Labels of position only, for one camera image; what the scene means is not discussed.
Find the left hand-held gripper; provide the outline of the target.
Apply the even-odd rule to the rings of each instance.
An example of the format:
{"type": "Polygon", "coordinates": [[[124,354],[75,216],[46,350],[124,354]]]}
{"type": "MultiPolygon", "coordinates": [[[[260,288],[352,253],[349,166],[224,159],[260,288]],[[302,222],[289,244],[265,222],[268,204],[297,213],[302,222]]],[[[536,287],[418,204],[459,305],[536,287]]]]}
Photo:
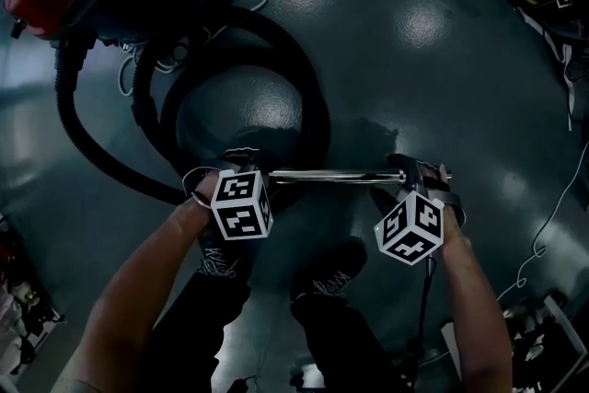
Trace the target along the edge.
{"type": "Polygon", "coordinates": [[[272,227],[272,213],[265,181],[255,166],[260,150],[252,147],[227,149],[224,159],[203,163],[186,172],[182,187],[187,195],[195,193],[197,180],[208,171],[218,172],[211,198],[203,201],[213,212],[224,240],[266,238],[272,227]]]}

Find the person's right hand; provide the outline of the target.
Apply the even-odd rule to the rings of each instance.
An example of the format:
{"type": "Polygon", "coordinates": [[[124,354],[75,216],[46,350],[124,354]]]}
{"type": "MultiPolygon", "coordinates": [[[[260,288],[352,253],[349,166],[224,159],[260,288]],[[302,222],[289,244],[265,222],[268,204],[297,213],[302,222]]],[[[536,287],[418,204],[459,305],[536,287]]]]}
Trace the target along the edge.
{"type": "Polygon", "coordinates": [[[444,164],[438,168],[430,165],[422,165],[422,179],[428,190],[450,191],[447,172],[444,164]]]}

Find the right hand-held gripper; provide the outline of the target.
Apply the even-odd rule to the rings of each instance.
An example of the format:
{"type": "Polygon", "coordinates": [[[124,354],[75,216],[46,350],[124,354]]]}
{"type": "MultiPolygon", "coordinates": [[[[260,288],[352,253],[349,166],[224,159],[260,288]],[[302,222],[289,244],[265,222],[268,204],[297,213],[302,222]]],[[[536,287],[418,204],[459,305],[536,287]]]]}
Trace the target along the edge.
{"type": "Polygon", "coordinates": [[[463,205],[451,191],[424,186],[422,165],[430,164],[402,154],[388,155],[387,162],[401,170],[405,179],[396,195],[378,187],[370,189],[382,215],[375,225],[375,238],[380,252],[413,266],[443,245],[445,208],[451,208],[457,223],[463,225],[463,205]]]}

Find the person's left hand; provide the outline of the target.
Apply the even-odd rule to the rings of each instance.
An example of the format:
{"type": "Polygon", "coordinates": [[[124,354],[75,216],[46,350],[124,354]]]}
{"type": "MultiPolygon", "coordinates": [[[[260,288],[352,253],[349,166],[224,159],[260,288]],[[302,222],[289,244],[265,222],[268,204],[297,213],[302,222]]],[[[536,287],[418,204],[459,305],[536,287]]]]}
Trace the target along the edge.
{"type": "Polygon", "coordinates": [[[206,173],[194,191],[197,197],[207,205],[212,201],[218,179],[218,172],[211,170],[206,173]]]}

